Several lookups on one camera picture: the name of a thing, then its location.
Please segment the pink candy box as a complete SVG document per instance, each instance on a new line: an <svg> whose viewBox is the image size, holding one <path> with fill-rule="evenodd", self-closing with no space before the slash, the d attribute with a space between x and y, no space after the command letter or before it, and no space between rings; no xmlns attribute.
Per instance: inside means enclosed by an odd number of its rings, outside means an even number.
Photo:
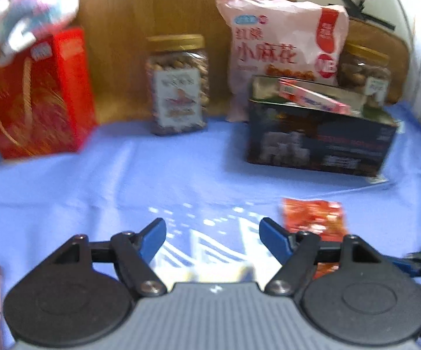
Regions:
<svg viewBox="0 0 421 350"><path fill-rule="evenodd" d="M344 104L324 94L305 89L284 79L279 81L279 96L305 108L347 116L352 113L351 107L348 104Z"/></svg>

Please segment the brown seat cushion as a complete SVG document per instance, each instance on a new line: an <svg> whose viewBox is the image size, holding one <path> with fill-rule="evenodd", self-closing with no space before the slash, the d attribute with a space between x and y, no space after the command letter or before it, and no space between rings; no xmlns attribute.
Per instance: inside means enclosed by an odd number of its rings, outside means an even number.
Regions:
<svg viewBox="0 0 421 350"><path fill-rule="evenodd" d="M376 54L377 61L391 72L387 104L403 99L405 83L409 75L410 53L406 42L387 29L349 18L347 43L367 48Z"/></svg>

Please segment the pink snack bag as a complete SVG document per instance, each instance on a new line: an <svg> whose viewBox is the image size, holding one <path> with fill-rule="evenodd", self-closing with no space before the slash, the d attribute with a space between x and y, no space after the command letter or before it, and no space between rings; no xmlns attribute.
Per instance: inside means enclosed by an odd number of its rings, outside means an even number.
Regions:
<svg viewBox="0 0 421 350"><path fill-rule="evenodd" d="M288 0L216 0L216 7L232 34L228 121L247 120L255 75L336 85L349 33L345 7Z"/></svg>

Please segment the dark sheep tin box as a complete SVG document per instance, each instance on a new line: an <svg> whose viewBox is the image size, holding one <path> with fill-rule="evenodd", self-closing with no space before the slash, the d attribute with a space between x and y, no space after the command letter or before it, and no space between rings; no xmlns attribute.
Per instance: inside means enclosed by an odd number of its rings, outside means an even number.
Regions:
<svg viewBox="0 0 421 350"><path fill-rule="evenodd" d="M324 94L351 107L350 116L305 108L279 96L279 81ZM365 97L293 78L255 76L248 100L247 161L322 172L375 176L387 158L397 122Z"/></svg>

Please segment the red gift box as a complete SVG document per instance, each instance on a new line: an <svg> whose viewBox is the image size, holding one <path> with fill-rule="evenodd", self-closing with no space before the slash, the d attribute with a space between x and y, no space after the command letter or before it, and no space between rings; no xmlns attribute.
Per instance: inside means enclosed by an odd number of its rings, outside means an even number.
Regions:
<svg viewBox="0 0 421 350"><path fill-rule="evenodd" d="M76 152L96 126L83 29L47 37L0 67L3 158Z"/></svg>

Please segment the black stand base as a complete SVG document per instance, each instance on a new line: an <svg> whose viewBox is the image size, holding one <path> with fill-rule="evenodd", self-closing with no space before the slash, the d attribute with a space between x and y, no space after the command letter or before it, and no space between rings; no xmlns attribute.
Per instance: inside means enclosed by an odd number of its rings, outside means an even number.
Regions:
<svg viewBox="0 0 421 350"><path fill-rule="evenodd" d="M371 22L378 24L379 26L388 29L390 31L394 31L396 28L395 24L392 24L388 21L384 21L381 18L372 16L371 14L364 12L364 3L365 0L359 0L358 3L355 3L353 0L341 0L343 2L344 7L346 8L347 13L352 18L357 18L360 21L364 22Z"/></svg>

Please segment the walnut jar gold lid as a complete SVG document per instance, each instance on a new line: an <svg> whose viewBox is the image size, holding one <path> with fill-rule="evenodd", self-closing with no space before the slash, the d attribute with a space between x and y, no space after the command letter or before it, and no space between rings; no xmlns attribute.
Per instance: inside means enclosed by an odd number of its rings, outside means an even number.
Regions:
<svg viewBox="0 0 421 350"><path fill-rule="evenodd" d="M387 99L391 72L367 48L345 43L338 64L338 85L366 96L366 105L379 108Z"/></svg>

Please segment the nut jar gold lid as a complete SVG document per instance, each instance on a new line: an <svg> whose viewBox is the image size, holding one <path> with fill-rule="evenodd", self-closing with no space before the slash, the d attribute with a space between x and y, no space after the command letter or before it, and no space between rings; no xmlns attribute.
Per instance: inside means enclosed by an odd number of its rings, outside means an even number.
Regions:
<svg viewBox="0 0 421 350"><path fill-rule="evenodd" d="M147 38L146 76L154 133L174 135L207 127L209 62L200 34Z"/></svg>

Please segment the orange red snack packet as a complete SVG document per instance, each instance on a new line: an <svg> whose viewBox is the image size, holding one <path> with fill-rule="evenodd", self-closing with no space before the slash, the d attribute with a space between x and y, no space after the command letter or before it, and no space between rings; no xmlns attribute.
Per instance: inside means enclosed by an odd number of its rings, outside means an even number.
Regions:
<svg viewBox="0 0 421 350"><path fill-rule="evenodd" d="M281 210L284 228L289 232L312 232L329 242L341 242L348 234L339 202L284 198Z"/></svg>

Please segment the pink blue plush toy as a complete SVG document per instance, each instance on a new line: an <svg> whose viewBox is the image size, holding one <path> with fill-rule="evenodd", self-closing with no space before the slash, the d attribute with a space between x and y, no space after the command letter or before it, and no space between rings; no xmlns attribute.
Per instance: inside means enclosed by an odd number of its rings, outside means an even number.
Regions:
<svg viewBox="0 0 421 350"><path fill-rule="evenodd" d="M0 0L0 67L38 40L65 29L80 0Z"/></svg>

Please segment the blue patterned tablecloth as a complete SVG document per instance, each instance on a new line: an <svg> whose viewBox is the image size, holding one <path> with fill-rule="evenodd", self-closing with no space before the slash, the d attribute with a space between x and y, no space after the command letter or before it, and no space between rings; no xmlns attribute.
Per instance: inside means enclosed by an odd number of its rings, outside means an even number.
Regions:
<svg viewBox="0 0 421 350"><path fill-rule="evenodd" d="M79 153L0 159L0 267L8 292L76 234L106 241L161 217L154 269L179 281L264 285L278 262L258 238L286 198L339 202L349 232L401 257L421 249L421 124L406 105L377 177L249 164L247 128L213 121L201 133L156 137L141 122L100 127Z"/></svg>

